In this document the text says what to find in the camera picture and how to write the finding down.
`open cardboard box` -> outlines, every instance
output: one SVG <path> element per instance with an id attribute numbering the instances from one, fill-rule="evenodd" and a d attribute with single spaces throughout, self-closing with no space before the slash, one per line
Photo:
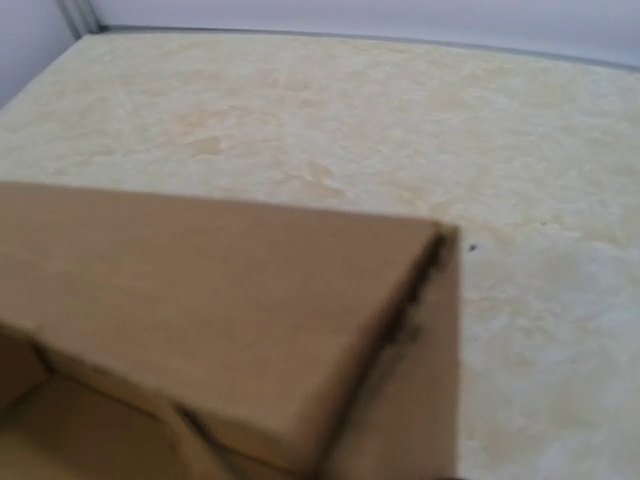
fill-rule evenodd
<path id="1" fill-rule="evenodd" d="M 453 476 L 458 238 L 0 184 L 0 479 Z"/>

